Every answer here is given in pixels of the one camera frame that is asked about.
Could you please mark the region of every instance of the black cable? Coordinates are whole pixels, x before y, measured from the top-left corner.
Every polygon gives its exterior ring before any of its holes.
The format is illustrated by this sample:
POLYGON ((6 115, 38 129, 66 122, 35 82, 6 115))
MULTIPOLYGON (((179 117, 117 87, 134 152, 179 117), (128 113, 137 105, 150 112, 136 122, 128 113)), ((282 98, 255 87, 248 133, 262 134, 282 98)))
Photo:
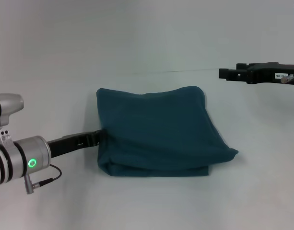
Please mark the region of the black cable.
POLYGON ((50 166, 53 167, 53 168, 55 168, 55 169, 57 169, 57 170, 59 171, 59 175, 58 175, 58 177, 50 178, 50 179, 46 179, 46 180, 44 180, 44 181, 39 181, 39 182, 38 182, 38 183, 39 183, 39 187, 42 187, 42 186, 44 186, 44 185, 46 185, 46 184, 48 184, 48 183, 51 183, 51 182, 53 182, 53 181, 55 181, 55 180, 57 180, 58 178, 61 177, 62 172, 61 172, 60 168, 57 167, 57 166, 55 166, 55 165, 53 165, 53 164, 50 164, 50 166))
POLYGON ((59 171, 59 175, 58 175, 58 177, 53 178, 53 181, 55 181, 55 180, 57 180, 58 178, 61 177, 62 172, 61 172, 61 170, 60 170, 59 167, 57 167, 57 166, 55 166, 55 165, 53 165, 53 164, 50 164, 50 166, 53 167, 53 168, 55 168, 55 169, 57 169, 57 170, 59 171))

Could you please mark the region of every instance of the white surface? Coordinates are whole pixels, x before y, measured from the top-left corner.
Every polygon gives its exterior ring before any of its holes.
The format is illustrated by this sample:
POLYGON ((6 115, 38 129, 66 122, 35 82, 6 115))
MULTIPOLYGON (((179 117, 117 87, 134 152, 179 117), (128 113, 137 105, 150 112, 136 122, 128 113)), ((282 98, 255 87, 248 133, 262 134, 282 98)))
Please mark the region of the white surface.
POLYGON ((294 230, 294 86, 193 71, 264 61, 294 63, 293 0, 0 0, 0 93, 25 102, 10 117, 15 140, 99 129, 100 87, 197 85, 240 151, 196 178, 114 178, 97 148, 70 153, 33 195, 23 179, 0 186, 0 230, 294 230))

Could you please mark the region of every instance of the dark green fabric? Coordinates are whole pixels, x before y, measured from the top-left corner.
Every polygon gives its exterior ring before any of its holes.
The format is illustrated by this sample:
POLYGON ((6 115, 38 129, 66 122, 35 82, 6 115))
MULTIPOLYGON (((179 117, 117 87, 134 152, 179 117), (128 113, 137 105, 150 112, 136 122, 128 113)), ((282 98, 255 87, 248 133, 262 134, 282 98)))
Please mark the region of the dark green fabric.
POLYGON ((206 176, 238 153, 218 134, 195 86, 143 95, 99 89, 106 135, 98 165, 111 176, 206 176))

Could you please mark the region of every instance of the folded cloth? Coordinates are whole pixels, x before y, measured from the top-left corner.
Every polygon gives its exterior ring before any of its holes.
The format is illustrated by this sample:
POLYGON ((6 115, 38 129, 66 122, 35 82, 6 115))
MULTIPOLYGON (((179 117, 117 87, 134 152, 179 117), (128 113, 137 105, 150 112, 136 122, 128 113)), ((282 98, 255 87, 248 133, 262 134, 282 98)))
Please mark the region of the folded cloth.
POLYGON ((206 176, 209 165, 238 153, 220 137, 196 86, 143 95, 99 89, 97 103, 105 131, 98 165, 111 176, 206 176))

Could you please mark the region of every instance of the white wall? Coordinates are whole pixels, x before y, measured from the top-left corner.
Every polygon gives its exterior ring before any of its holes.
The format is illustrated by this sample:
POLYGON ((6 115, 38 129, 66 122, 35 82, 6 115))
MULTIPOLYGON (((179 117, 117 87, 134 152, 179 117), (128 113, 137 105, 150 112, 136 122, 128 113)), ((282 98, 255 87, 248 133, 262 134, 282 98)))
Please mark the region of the white wall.
POLYGON ((70 153, 52 160, 63 176, 33 195, 23 179, 0 186, 0 230, 294 230, 294 86, 216 70, 265 61, 294 63, 293 0, 0 0, 0 92, 25 101, 14 139, 98 129, 100 87, 197 85, 240 151, 209 177, 145 179, 107 176, 97 148, 70 153))

